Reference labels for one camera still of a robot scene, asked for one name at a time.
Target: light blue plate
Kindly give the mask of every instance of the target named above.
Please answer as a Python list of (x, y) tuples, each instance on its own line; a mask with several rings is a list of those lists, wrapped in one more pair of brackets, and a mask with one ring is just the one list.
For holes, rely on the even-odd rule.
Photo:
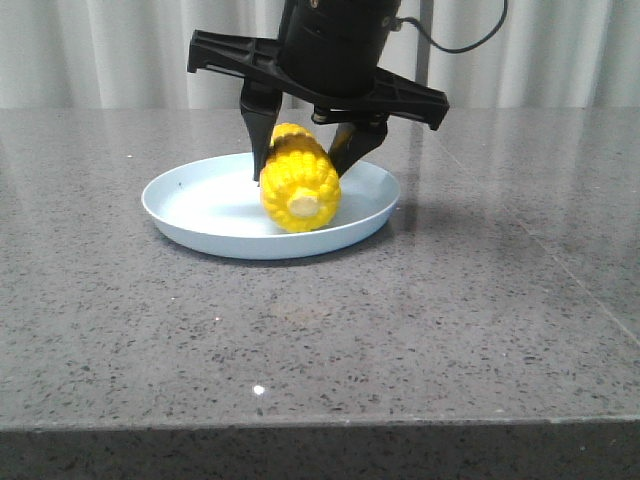
[(388, 220), (400, 196), (386, 170), (359, 161), (340, 179), (342, 200), (322, 229), (287, 233), (260, 204), (253, 157), (240, 153), (183, 165), (155, 178), (142, 204), (173, 241), (223, 257), (272, 260), (306, 257), (363, 240)]

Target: gray granite countertop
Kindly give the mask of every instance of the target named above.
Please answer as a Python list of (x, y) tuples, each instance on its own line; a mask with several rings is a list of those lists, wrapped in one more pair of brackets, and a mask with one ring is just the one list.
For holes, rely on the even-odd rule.
[(393, 119), (367, 157), (401, 184), (390, 221), (267, 262), (179, 246), (140, 203), (248, 151), (237, 111), (0, 111), (0, 431), (636, 421), (639, 131)]

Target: corn on the cob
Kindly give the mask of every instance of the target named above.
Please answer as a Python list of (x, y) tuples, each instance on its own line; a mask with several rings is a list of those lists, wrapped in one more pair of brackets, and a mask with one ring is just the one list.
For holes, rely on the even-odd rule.
[(309, 130), (276, 126), (260, 173), (260, 199), (269, 217), (288, 232), (308, 232), (331, 221), (340, 204), (340, 180)]

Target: white curtain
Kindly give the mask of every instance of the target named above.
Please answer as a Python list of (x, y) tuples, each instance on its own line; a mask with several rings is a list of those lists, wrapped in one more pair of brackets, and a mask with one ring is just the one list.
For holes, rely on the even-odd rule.
[[(284, 0), (0, 0), (0, 108), (236, 108), (241, 81), (186, 73), (194, 29), (275, 37)], [(447, 55), (405, 25), (381, 66), (454, 106), (640, 105), (640, 0), (511, 0), (498, 35)], [(471, 43), (502, 0), (403, 0), (446, 46)], [(287, 97), (285, 106), (292, 105)]]
[[(640, 1), (512, 0), (503, 29), (462, 55), (432, 50), (429, 84), (467, 107), (640, 106)], [(436, 1), (445, 46), (488, 32), (502, 0)]]

